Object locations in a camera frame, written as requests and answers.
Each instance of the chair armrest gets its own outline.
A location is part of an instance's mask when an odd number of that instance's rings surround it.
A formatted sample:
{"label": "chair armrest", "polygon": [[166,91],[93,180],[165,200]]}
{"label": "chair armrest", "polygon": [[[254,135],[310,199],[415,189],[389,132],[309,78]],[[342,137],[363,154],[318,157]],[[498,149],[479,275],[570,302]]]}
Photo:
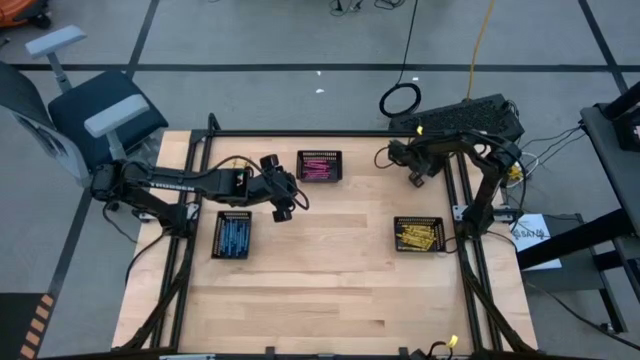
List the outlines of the chair armrest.
{"label": "chair armrest", "polygon": [[31,55],[31,58],[37,59],[86,37],[87,34],[80,30],[79,27],[69,25],[45,36],[29,41],[25,46],[29,55]]}
{"label": "chair armrest", "polygon": [[142,95],[131,95],[85,120],[84,128],[98,138],[147,110],[149,104]]}

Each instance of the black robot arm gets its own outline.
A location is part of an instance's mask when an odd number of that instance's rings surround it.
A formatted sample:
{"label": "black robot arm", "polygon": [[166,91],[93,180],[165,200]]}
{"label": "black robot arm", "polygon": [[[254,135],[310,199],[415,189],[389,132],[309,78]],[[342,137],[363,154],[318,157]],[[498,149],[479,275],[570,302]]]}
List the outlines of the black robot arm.
{"label": "black robot arm", "polygon": [[[475,146],[491,147],[482,156]],[[412,173],[409,180],[416,187],[422,186],[422,176],[438,174],[452,152],[464,152],[484,175],[473,203],[462,213],[462,228],[465,236],[484,234],[493,223],[493,199],[509,169],[518,161],[521,152],[512,142],[498,136],[476,131],[439,131],[425,133],[403,144],[392,140],[389,144],[389,160],[398,166],[407,166]]]}
{"label": "black robot arm", "polygon": [[99,201],[120,201],[139,212],[158,219],[163,229],[173,236],[188,237],[189,208],[168,204],[145,188],[186,191],[205,199],[231,206],[246,207],[263,202],[275,206],[276,222],[291,220],[298,189],[295,177],[278,165],[278,157],[260,159],[260,174],[250,167],[243,169],[213,168],[203,173],[150,167],[138,162],[115,161],[99,166],[91,184],[91,195]]}

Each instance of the chair seat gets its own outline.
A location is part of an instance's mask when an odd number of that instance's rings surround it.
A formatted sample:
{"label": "chair seat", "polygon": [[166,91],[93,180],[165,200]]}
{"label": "chair seat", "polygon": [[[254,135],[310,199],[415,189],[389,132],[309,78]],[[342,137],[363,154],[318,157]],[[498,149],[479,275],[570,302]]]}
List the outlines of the chair seat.
{"label": "chair seat", "polygon": [[136,94],[144,96],[149,111],[116,129],[122,147],[130,151],[151,133],[169,124],[131,79],[119,71],[104,72],[60,95],[49,103],[49,115],[56,129],[78,146],[87,167],[93,170],[112,161],[109,142],[106,136],[91,136],[84,128],[84,122]]}

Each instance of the basket of pink markers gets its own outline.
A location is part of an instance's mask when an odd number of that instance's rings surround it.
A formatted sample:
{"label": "basket of pink markers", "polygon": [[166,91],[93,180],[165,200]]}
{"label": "basket of pink markers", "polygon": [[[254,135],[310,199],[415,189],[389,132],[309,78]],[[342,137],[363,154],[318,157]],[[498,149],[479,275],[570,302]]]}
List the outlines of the basket of pink markers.
{"label": "basket of pink markers", "polygon": [[342,179],[342,151],[298,151],[296,178],[302,182],[340,181]]}

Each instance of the office chair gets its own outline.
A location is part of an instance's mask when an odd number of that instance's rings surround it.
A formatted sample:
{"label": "office chair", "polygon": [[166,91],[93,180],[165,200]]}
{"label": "office chair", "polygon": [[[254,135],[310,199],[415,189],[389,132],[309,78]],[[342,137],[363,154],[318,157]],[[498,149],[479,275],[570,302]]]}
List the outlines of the office chair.
{"label": "office chair", "polygon": [[79,28],[68,26],[26,44],[33,58],[49,58],[62,90],[62,95],[49,103],[48,114],[33,83],[3,62],[0,106],[7,108],[78,184],[88,187],[98,165],[126,158],[168,123],[121,72],[104,72],[71,86],[55,51],[85,37]]}

